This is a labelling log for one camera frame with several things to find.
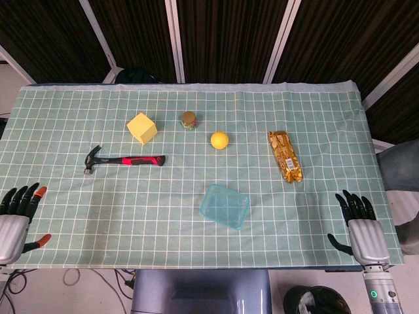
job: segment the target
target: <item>green grid tablecloth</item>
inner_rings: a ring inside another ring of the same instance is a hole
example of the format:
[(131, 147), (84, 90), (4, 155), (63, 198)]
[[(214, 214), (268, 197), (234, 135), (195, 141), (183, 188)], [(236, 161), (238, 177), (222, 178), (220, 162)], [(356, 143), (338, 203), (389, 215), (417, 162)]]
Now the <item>green grid tablecloth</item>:
[[(194, 111), (198, 127), (179, 119)], [(126, 123), (138, 113), (158, 134), (138, 143)], [(229, 134), (225, 150), (210, 136)], [(286, 130), (304, 180), (285, 182), (267, 131)], [(96, 166), (97, 156), (160, 155), (155, 166)], [(44, 249), (15, 268), (274, 268), (347, 266), (326, 234), (348, 243), (335, 193), (367, 196), (383, 225), (393, 264), (402, 263), (355, 84), (29, 86), (22, 88), (0, 141), (1, 194), (48, 186), (28, 241), (51, 233)], [(206, 188), (247, 194), (240, 231), (199, 215)]]

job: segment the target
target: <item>blue plastic tray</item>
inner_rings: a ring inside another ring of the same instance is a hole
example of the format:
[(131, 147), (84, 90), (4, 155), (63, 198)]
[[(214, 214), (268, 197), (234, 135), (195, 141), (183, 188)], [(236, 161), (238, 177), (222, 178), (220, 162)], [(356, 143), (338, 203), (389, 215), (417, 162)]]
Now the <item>blue plastic tray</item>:
[(249, 198), (224, 186), (210, 185), (199, 213), (219, 224), (239, 230), (249, 212)]

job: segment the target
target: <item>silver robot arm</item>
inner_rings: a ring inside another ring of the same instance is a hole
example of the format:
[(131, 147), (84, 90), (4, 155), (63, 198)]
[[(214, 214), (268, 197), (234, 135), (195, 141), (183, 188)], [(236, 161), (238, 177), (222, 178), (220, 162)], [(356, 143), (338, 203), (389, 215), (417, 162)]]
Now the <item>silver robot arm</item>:
[(364, 269), (364, 283), (373, 314), (403, 314), (393, 277), (388, 268), (390, 254), (381, 223), (377, 221), (370, 201), (343, 191), (346, 201), (336, 194), (349, 229), (351, 246), (340, 244), (327, 234), (331, 244), (341, 252), (353, 255)]
[(35, 192), (38, 186), (35, 183), (30, 188), (13, 188), (0, 203), (0, 293), (9, 278), (7, 264), (17, 261), (23, 253), (42, 247), (51, 238), (46, 234), (38, 241), (25, 243), (38, 203), (46, 192), (45, 186)]

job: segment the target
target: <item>gold foil package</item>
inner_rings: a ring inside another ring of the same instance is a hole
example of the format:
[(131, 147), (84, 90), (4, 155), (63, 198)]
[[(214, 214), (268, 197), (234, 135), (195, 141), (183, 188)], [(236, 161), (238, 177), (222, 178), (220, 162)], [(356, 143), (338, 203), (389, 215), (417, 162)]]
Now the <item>gold foil package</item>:
[(276, 161), (281, 169), (282, 177), (292, 183), (302, 180), (300, 163), (288, 134), (285, 131), (268, 132), (268, 138), (274, 151)]

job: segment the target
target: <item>jar lid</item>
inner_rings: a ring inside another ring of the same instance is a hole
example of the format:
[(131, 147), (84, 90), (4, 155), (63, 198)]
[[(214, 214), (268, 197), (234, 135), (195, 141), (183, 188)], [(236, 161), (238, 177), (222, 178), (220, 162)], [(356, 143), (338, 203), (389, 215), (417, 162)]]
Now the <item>jar lid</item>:
[(192, 111), (186, 111), (183, 113), (182, 122), (184, 124), (191, 124), (196, 120), (196, 116)]

